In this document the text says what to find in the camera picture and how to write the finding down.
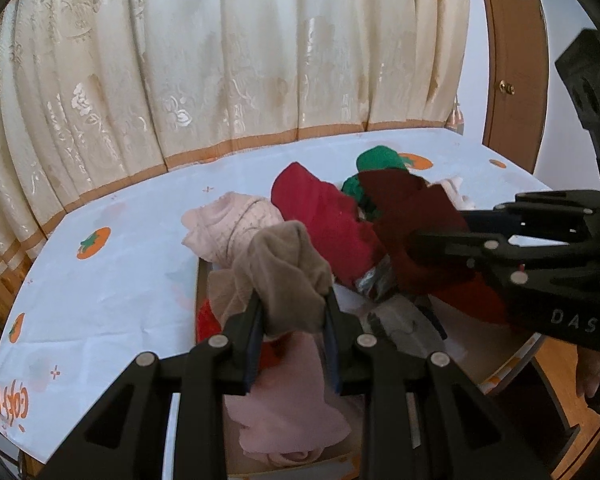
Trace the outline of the person's right hand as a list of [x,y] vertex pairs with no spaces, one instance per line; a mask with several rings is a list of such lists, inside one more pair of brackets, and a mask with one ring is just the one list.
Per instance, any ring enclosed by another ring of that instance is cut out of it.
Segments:
[[600,386],[600,352],[579,347],[577,356],[577,396],[591,399]]

